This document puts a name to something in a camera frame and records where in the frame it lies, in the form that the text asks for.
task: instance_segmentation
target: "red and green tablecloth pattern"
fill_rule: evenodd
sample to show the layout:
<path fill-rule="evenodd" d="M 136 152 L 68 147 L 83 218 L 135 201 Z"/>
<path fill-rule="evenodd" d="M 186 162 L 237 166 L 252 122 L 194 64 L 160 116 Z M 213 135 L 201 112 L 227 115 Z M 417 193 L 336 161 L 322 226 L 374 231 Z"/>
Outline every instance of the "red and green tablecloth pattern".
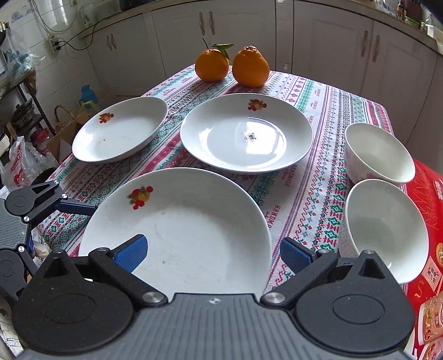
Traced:
<path fill-rule="evenodd" d="M 189 155 L 179 135 L 186 114 L 205 100 L 240 92 L 271 95 L 302 111 L 314 130 L 311 151 L 289 168 L 256 176 L 223 172 Z M 166 121 L 147 147 L 112 164 L 82 163 L 71 154 L 51 178 L 60 181 L 69 197 L 100 205 L 119 186 L 150 171 L 186 166 L 223 174 L 252 196 L 268 222 L 274 250 L 267 290 L 291 276 L 280 258 L 282 238 L 290 236 L 313 250 L 337 250 L 338 228 L 349 189 L 344 167 L 347 125 L 368 122 L 391 132 L 389 118 L 381 105 L 280 72 L 272 72 L 264 87 L 252 90 L 240 86 L 231 72 L 221 82 L 202 82 L 194 66 L 190 66 L 145 96 L 162 98 L 169 106 Z M 51 248 L 63 248 L 76 255 L 86 225 L 85 216 L 56 211 L 39 229 Z"/>

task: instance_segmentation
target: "plate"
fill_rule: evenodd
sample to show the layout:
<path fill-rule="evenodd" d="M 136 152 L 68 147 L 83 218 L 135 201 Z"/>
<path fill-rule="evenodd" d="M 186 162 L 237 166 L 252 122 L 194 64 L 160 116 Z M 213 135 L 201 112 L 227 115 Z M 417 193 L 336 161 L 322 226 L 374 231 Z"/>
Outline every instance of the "plate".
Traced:
<path fill-rule="evenodd" d="M 79 256 L 136 234 L 148 239 L 148 254 L 133 274 L 169 300 L 176 292 L 263 294 L 268 225 L 248 193 L 221 175 L 170 168 L 127 182 L 90 219 Z"/>
<path fill-rule="evenodd" d="M 309 121 L 295 107 L 261 94 L 210 99 L 183 120 L 180 136 L 197 159 L 239 173 L 283 169 L 312 146 Z"/>
<path fill-rule="evenodd" d="M 86 162 L 126 159 L 144 148 L 166 118 L 167 104 L 154 97 L 119 102 L 93 116 L 72 143 L 74 156 Z"/>

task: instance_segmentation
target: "patterned tablecloth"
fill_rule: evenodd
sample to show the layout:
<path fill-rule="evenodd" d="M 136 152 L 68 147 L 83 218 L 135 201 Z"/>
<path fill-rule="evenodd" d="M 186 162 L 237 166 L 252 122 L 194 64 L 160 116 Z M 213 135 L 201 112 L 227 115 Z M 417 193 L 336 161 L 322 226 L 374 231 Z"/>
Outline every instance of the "patterned tablecloth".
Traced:
<path fill-rule="evenodd" d="M 201 163 L 183 147 L 179 130 L 195 106 L 216 96 L 257 92 L 297 107 L 312 125 L 311 151 L 296 165 L 262 175 L 238 175 Z M 240 86 L 229 72 L 217 83 L 201 81 L 190 66 L 144 96 L 164 99 L 166 121 L 154 140 L 134 156 L 112 164 L 87 164 L 71 154 L 53 174 L 69 197 L 100 205 L 127 181 L 150 171 L 186 166 L 223 174 L 243 187 L 260 206 L 272 235 L 271 289 L 291 276 L 280 258 L 279 243 L 286 236 L 313 249 L 337 250 L 338 228 L 344 215 L 349 186 L 344 167 L 345 129 L 353 122 L 367 122 L 391 132 L 386 110 L 379 104 L 332 86 L 299 76 L 272 72 L 261 89 Z M 39 227 L 51 248 L 76 255 L 87 218 L 58 211 Z"/>

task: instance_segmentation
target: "bowl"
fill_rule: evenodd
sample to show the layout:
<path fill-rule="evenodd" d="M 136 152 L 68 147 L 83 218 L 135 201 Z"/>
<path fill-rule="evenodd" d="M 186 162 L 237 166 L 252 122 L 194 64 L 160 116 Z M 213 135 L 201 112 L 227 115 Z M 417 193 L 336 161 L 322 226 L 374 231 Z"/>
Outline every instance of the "bowl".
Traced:
<path fill-rule="evenodd" d="M 383 180 L 356 184 L 346 199 L 340 226 L 340 256 L 374 250 L 398 283 L 414 280 L 424 268 L 428 236 L 423 217 L 403 191 Z"/>
<path fill-rule="evenodd" d="M 126 159 L 149 144 L 167 110 L 164 100 L 149 96 L 114 104 L 83 125 L 72 143 L 72 153 L 94 163 Z"/>
<path fill-rule="evenodd" d="M 409 152 L 378 126 L 353 123 L 346 128 L 345 139 L 345 168 L 354 184 L 381 179 L 401 186 L 414 179 L 415 165 Z"/>
<path fill-rule="evenodd" d="M 248 193 L 221 175 L 169 168 L 127 182 L 90 219 L 79 256 L 136 234 L 148 239 L 148 254 L 133 273 L 169 300 L 178 292 L 263 294 L 268 225 Z"/>
<path fill-rule="evenodd" d="M 260 174 L 286 168 L 311 149 L 309 121 L 294 106 L 262 94 L 229 94 L 198 105 L 180 129 L 194 157 L 230 172 Z"/>

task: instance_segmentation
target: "blue gripper pad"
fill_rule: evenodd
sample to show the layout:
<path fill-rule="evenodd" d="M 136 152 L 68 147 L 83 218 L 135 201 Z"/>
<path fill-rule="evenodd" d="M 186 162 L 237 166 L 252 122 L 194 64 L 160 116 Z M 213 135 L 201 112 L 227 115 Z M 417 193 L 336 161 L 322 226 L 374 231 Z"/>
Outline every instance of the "blue gripper pad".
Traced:
<path fill-rule="evenodd" d="M 284 238 L 280 242 L 280 256 L 285 264 L 296 274 L 315 260 L 315 252 L 295 240 Z"/>
<path fill-rule="evenodd" d="M 114 261 L 128 272 L 133 272 L 148 254 L 148 239 L 138 234 L 112 250 Z"/>

